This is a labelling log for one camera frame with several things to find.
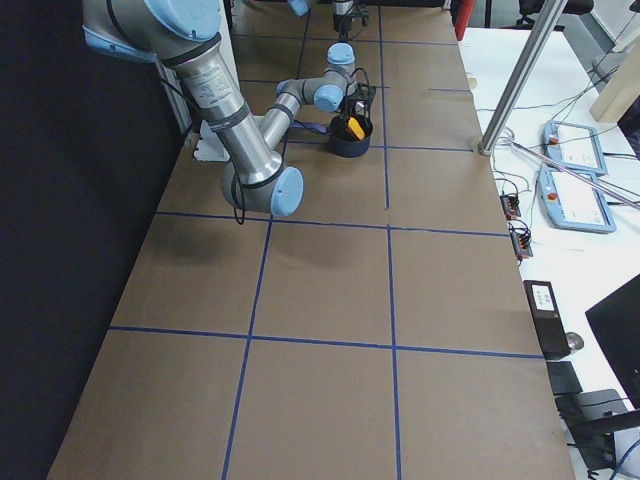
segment aluminum post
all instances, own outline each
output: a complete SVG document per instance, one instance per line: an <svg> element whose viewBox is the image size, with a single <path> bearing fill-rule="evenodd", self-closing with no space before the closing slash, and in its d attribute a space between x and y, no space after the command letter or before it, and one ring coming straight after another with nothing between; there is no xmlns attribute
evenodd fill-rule
<svg viewBox="0 0 640 480"><path fill-rule="evenodd" d="M542 53L549 39L549 35L551 35L551 32L553 32L554 27L558 23L558 19L567 1L568 0L546 0L546 2L544 2L540 16L533 25L533 30L522 49L520 58L502 93L496 111L493 113L489 126L478 145L478 150L482 155L491 155L493 148L496 146L498 136L507 123L507 119L520 96L520 92L529 78L540 53Z"/></svg>

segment label sticker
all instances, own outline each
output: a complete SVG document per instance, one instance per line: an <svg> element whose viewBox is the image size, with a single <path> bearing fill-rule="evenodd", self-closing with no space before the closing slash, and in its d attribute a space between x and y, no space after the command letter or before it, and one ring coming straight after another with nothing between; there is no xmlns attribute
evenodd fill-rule
<svg viewBox="0 0 640 480"><path fill-rule="evenodd" d="M185 83L201 108L211 108L233 93L233 88L220 67L186 78Z"/></svg>
<svg viewBox="0 0 640 480"><path fill-rule="evenodd" d="M553 312L553 300L551 298L551 291L546 285L531 285L531 291L533 292L533 299L536 302L536 308L538 310L546 310Z"/></svg>

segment yellow object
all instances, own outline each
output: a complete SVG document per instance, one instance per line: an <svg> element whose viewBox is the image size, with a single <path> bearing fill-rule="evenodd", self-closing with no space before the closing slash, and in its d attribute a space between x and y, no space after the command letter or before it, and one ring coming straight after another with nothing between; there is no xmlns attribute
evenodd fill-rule
<svg viewBox="0 0 640 480"><path fill-rule="evenodd" d="M347 128L349 129L349 132L358 140L364 140L364 130L360 126L360 122L358 122L355 117L349 118L349 121L347 122Z"/></svg>

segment blue cable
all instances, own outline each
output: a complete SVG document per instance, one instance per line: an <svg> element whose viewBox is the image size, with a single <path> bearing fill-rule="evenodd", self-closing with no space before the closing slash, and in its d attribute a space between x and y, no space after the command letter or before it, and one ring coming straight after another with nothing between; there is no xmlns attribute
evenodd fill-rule
<svg viewBox="0 0 640 480"><path fill-rule="evenodd" d="M635 443L633 445L631 445L629 447L629 449L624 453L624 455L620 459L620 463L618 463L618 465L616 465L616 468L613 470L613 473L609 477L609 480L613 480L614 478L616 478L618 473L620 473L620 468L622 467L622 464L627 460L629 455L631 455L631 452L633 452L638 445L640 445L640 439L636 440Z"/></svg>

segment gray floor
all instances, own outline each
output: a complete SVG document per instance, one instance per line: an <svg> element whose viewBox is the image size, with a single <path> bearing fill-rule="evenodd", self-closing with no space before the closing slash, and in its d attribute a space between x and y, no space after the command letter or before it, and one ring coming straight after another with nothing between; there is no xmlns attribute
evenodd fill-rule
<svg viewBox="0 0 640 480"><path fill-rule="evenodd" d="M485 1L477 0L469 26L483 27L484 14ZM517 0L493 0L491 28L515 25L518 18L520 18L520 14L518 13ZM591 62L597 55L601 55L613 46L613 42L590 14L582 17L563 15L559 23L565 26L565 36L585 70L591 68Z"/></svg>

